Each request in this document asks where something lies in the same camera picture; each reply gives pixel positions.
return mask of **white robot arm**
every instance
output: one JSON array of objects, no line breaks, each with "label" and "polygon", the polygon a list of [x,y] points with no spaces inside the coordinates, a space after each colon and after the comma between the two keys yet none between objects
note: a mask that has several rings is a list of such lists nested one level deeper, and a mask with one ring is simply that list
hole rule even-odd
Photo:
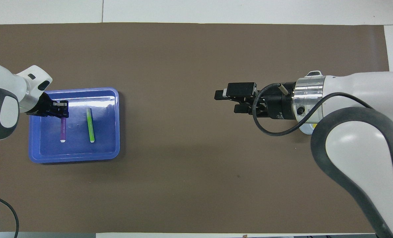
[{"label": "white robot arm", "polygon": [[53,79],[38,66],[12,74],[0,66],[0,140],[15,130],[20,113],[68,117],[68,102],[52,101],[44,93]]},{"label": "white robot arm", "polygon": [[[283,136],[304,123],[318,124],[311,151],[319,167],[360,205],[377,235],[393,237],[393,72],[323,76],[312,71],[296,82],[229,83],[216,100],[231,100],[235,113],[253,116],[270,136]],[[264,129],[259,117],[293,119],[284,132]]]}]

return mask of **black cable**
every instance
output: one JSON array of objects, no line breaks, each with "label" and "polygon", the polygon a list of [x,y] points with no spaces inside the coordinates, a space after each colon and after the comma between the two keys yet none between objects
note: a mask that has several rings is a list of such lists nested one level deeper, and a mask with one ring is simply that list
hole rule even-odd
[{"label": "black cable", "polygon": [[264,129],[260,123],[258,122],[258,118],[257,118],[257,103],[260,99],[260,97],[263,95],[263,93],[266,90],[269,90],[272,87],[279,87],[281,84],[280,83],[272,83],[267,85],[266,87],[264,87],[263,89],[261,89],[260,92],[258,92],[257,96],[254,99],[254,102],[252,103],[252,118],[254,118],[254,122],[255,125],[257,125],[257,127],[265,134],[269,135],[269,136],[273,136],[273,137],[281,137],[284,135],[287,135],[293,131],[295,131],[296,129],[298,129],[299,127],[301,127],[306,121],[308,121],[308,119],[315,113],[315,111],[323,104],[323,102],[325,102],[327,99],[335,97],[335,96],[342,96],[342,97],[346,97],[346,98],[350,98],[356,102],[358,102],[359,104],[363,105],[364,107],[367,108],[371,108],[373,109],[370,105],[368,105],[366,102],[364,102],[363,100],[347,94],[347,93],[342,93],[342,92],[336,92],[336,93],[331,93],[325,97],[323,97],[320,101],[317,102],[317,104],[315,104],[315,106],[310,110],[310,112],[304,117],[302,118],[302,120],[300,122],[298,122],[298,124],[296,124],[296,126],[287,129],[286,131],[282,131],[282,132],[271,132],[271,131],[267,131],[266,129]]},{"label": "black cable", "polygon": [[3,199],[0,198],[0,202],[4,205],[6,205],[10,211],[13,213],[14,216],[14,220],[16,221],[16,231],[14,232],[14,238],[17,237],[17,234],[19,233],[19,219],[17,218],[17,214],[15,212],[15,210],[13,209],[13,207],[6,201],[4,201]]}]

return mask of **brown mat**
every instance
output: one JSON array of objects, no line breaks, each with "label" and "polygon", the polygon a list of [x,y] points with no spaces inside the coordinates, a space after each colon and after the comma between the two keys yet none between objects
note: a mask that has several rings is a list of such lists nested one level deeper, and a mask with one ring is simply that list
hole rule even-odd
[{"label": "brown mat", "polygon": [[[315,164],[310,137],[262,134],[229,82],[295,81],[308,71],[387,71],[382,26],[269,24],[0,25],[0,65],[36,64],[48,90],[114,87],[121,152],[111,161],[34,164],[28,116],[0,141],[0,197],[21,231],[372,232]],[[263,119],[279,131],[292,121]],[[0,231],[14,230],[0,205]]]}]

